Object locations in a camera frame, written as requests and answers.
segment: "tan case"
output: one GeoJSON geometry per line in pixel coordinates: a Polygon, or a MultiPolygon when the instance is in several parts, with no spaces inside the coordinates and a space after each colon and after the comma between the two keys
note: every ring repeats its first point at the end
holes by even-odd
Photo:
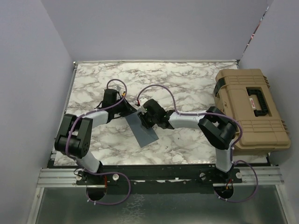
{"type": "Polygon", "coordinates": [[[290,147],[285,122],[260,69],[224,69],[217,74],[216,82],[213,93],[216,106],[243,128],[234,154],[263,155],[290,147]]]}

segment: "marble table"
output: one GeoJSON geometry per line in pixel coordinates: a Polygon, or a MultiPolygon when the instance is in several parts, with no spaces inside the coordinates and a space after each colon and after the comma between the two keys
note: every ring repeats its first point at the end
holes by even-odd
{"type": "MultiPolygon", "coordinates": [[[[67,113],[83,114],[94,109],[103,99],[107,82],[124,81],[127,100],[135,104],[139,91],[150,84],[163,84],[175,96],[179,111],[202,111],[214,105],[212,92],[215,76],[221,69],[237,69],[236,62],[217,63],[82,63],[74,79],[67,113]]],[[[121,87],[111,83],[111,88],[121,87]]],[[[173,109],[169,93],[152,87],[141,97],[153,98],[165,110],[173,109]]],[[[203,164],[215,163],[215,149],[199,130],[180,128],[164,130],[154,127],[159,140],[140,148],[124,118],[93,129],[90,150],[104,165],[203,164]]],[[[247,162],[266,162],[264,156],[236,156],[247,162]]],[[[57,152],[54,165],[75,163],[57,152]]]]}

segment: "red and white label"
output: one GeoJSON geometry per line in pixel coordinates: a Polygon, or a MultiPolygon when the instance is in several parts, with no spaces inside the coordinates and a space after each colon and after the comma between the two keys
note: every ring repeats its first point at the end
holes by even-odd
{"type": "Polygon", "coordinates": [[[253,109],[256,108],[256,105],[254,104],[253,98],[249,98],[250,102],[251,102],[251,106],[253,109]]]}

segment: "wall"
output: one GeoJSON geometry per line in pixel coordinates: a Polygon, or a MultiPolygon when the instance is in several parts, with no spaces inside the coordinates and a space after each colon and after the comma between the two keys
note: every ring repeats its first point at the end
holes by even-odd
{"type": "Polygon", "coordinates": [[[75,61],[240,59],[267,8],[267,0],[42,3],[75,61]]]}
{"type": "Polygon", "coordinates": [[[39,0],[0,7],[0,223],[26,223],[71,81],[72,59],[39,0]]]}
{"type": "Polygon", "coordinates": [[[281,167],[293,209],[299,221],[299,1],[274,0],[240,61],[241,68],[260,68],[268,77],[277,108],[290,131],[292,146],[273,153],[281,167]]]}

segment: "case handle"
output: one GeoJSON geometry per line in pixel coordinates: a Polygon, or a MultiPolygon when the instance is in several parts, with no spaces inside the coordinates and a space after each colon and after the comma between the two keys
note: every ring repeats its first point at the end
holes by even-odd
{"type": "Polygon", "coordinates": [[[247,89],[247,93],[248,93],[249,96],[256,95],[257,99],[258,99],[258,102],[261,106],[261,110],[254,110],[253,111],[254,115],[256,117],[267,115],[269,113],[269,110],[268,110],[268,107],[267,107],[267,104],[266,104],[266,100],[263,97],[262,91],[260,91],[259,89],[247,89]]]}

